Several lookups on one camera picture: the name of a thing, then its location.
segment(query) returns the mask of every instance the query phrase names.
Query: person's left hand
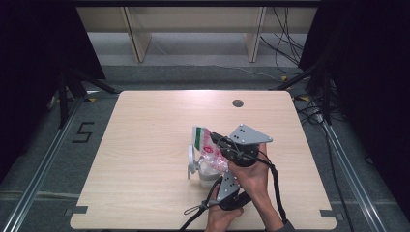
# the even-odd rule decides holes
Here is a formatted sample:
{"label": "person's left hand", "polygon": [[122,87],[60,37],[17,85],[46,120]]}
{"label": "person's left hand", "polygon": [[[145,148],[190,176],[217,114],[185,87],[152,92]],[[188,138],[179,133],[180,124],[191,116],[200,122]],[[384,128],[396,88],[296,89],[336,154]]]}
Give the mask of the person's left hand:
{"label": "person's left hand", "polygon": [[[216,200],[220,185],[217,185],[212,192],[211,199]],[[225,211],[219,205],[214,205],[209,208],[208,224],[205,232],[225,232],[233,219],[239,217],[244,212],[243,208],[232,211]]]}

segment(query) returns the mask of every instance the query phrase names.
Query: floor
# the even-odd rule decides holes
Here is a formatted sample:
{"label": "floor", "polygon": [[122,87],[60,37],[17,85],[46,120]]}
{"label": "floor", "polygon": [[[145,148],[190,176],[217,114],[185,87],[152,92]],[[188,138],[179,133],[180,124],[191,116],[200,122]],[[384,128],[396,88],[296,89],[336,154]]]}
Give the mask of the floor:
{"label": "floor", "polygon": [[[266,82],[262,81],[260,86],[257,83],[247,85],[254,89],[261,89],[266,88],[268,81],[275,82],[300,72],[288,58],[276,54],[263,42],[259,46],[256,62],[250,63],[241,34],[154,34],[145,60],[140,64],[134,62],[127,34],[92,33],[89,36],[107,76],[107,82],[112,81],[114,86],[145,89],[245,88],[244,85],[229,79],[230,75],[237,73],[239,76],[249,74],[266,78],[263,80]],[[269,44],[277,47],[278,37],[272,34],[262,36]],[[306,35],[292,35],[292,38],[298,44],[304,44]],[[288,44],[281,42],[279,48],[284,53],[291,54]],[[190,72],[209,72],[214,76],[209,76],[209,80],[200,79],[195,82],[185,72],[180,73],[174,67],[181,67]],[[134,72],[149,73],[152,79],[133,79]],[[192,84],[183,87],[178,81],[164,84],[165,77],[171,75],[179,78],[178,80],[191,81]],[[224,75],[226,75],[224,86],[211,83],[213,78],[221,79]],[[145,85],[137,87],[134,81],[143,82]],[[289,92],[294,96],[302,95],[303,85],[306,82],[307,80],[302,81],[302,87],[295,86]],[[87,89],[94,90],[92,86],[88,86]],[[94,103],[81,104],[76,112],[76,118],[73,119],[73,127],[68,129],[60,147],[55,148],[58,151],[57,155],[51,159],[51,165],[44,174],[44,180],[39,185],[36,197],[31,202],[28,213],[23,215],[23,222],[18,226],[19,231],[76,231],[70,228],[70,215],[116,102],[116,98],[109,95],[95,96],[98,100]],[[310,104],[310,101],[295,101],[295,103],[299,109],[303,109]],[[23,192],[26,191],[37,168],[42,164],[44,154],[49,154],[49,144],[59,132],[58,114],[58,107],[50,109],[44,117],[42,126],[39,126],[37,133],[33,135],[27,154],[18,159],[9,176],[0,186],[0,228],[6,226],[7,218],[17,207],[18,200],[24,197]],[[300,116],[304,122],[306,116],[304,114]],[[390,195],[377,170],[366,160],[366,152],[349,124],[343,119],[342,112],[337,112],[335,117],[338,118],[334,120],[331,129],[335,131],[343,152],[360,181],[360,188],[363,188],[370,203],[376,208],[382,225],[382,229],[377,230],[366,218],[361,199],[357,198],[348,175],[339,165],[342,161],[340,156],[335,155],[333,160],[330,159],[332,156],[329,156],[322,128],[304,123],[310,149],[337,215],[335,231],[410,231],[408,220]],[[84,126],[85,129],[93,128],[93,135],[89,142],[73,146],[73,141],[84,139],[78,137],[78,125]]]}

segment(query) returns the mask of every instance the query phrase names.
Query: gray carpet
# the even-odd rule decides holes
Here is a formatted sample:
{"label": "gray carpet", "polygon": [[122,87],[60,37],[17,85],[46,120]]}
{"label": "gray carpet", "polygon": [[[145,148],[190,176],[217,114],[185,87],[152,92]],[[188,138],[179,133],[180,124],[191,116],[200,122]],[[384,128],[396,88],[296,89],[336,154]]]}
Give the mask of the gray carpet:
{"label": "gray carpet", "polygon": [[[267,90],[280,85],[273,78],[280,79],[284,72],[276,68],[244,68],[249,72],[221,67],[103,67],[107,76],[106,82],[118,90],[174,90],[174,89],[251,89]],[[288,72],[299,72],[298,69],[287,69]],[[289,90],[294,95],[304,93],[307,81],[301,81]],[[87,90],[99,90],[84,83]],[[116,98],[106,93],[91,96],[94,102],[84,102],[78,109],[64,143],[48,171],[20,231],[74,231],[70,228],[71,209],[85,183],[88,171],[103,137],[105,127],[116,103]],[[298,108],[308,105],[307,101],[296,101]],[[88,142],[87,134],[77,134],[82,126],[83,131],[91,132]],[[59,125],[59,108],[55,105],[48,112],[33,135],[27,152],[15,163],[9,175],[0,186],[0,227],[4,226],[7,217],[15,206],[18,197],[25,190],[41,162]],[[387,231],[410,231],[410,224],[395,203],[389,190],[381,180],[377,170],[365,161],[366,153],[350,128],[348,122],[333,120],[334,130],[350,158],[362,183],[379,211]],[[304,124],[305,134],[314,160],[317,164],[325,190],[336,214],[343,220],[337,222],[335,231],[351,231],[344,211],[336,183],[332,177],[332,168],[325,136],[321,128],[309,123]],[[343,173],[334,159],[337,182],[346,202],[348,216],[351,217],[355,231],[371,231]]]}

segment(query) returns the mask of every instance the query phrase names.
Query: table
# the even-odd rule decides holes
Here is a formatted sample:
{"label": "table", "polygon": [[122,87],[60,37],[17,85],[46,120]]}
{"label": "table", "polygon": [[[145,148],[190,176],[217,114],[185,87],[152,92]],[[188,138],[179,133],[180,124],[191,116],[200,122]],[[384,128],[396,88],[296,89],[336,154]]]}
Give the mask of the table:
{"label": "table", "polygon": [[[234,100],[244,105],[236,107]],[[333,217],[321,217],[321,210],[332,208],[289,94],[218,90],[121,93],[71,226],[179,229],[190,218],[183,212],[198,205],[209,191],[200,186],[197,173],[187,178],[192,127],[228,135],[242,123],[274,138],[268,154],[277,167],[283,207],[293,225],[335,228]],[[272,176],[268,188],[275,202]],[[204,229],[206,220],[205,213],[189,229]],[[230,227],[263,228],[251,203]]]}

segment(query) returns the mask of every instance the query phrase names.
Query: light wood table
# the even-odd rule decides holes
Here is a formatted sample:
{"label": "light wood table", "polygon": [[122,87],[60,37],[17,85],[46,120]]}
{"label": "light wood table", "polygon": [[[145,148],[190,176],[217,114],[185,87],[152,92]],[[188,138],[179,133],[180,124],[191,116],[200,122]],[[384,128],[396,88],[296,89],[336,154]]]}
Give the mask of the light wood table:
{"label": "light wood table", "polygon": [[[232,104],[244,102],[242,107]],[[283,207],[297,229],[333,229],[332,210],[287,92],[126,91],[114,108],[73,214],[76,229],[179,229],[183,212],[205,199],[198,173],[187,178],[193,126],[222,135],[246,124],[274,138]],[[272,176],[269,192],[276,207]],[[230,229],[263,229],[251,203]],[[204,229],[207,212],[189,229]]]}

